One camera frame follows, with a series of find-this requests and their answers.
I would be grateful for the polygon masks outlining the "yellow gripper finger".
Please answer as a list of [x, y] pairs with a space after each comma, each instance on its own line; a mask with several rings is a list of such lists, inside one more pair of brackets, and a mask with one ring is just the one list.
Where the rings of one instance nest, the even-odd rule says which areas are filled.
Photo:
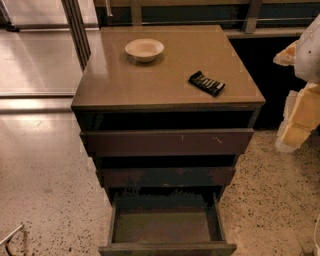
[[299, 92], [291, 90], [286, 98], [275, 147], [291, 153], [301, 147], [320, 125], [320, 85], [308, 83]]
[[297, 43], [298, 41], [294, 41], [284, 50], [277, 53], [273, 58], [273, 62], [281, 66], [293, 66], [295, 62]]

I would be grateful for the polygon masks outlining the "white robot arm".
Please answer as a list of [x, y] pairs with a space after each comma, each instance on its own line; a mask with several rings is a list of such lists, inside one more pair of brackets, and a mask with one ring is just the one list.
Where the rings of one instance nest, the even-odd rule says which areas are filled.
[[295, 76], [306, 82], [299, 92], [289, 92], [277, 132], [276, 149], [290, 153], [320, 125], [320, 14], [298, 40], [276, 54], [273, 62], [293, 66]]

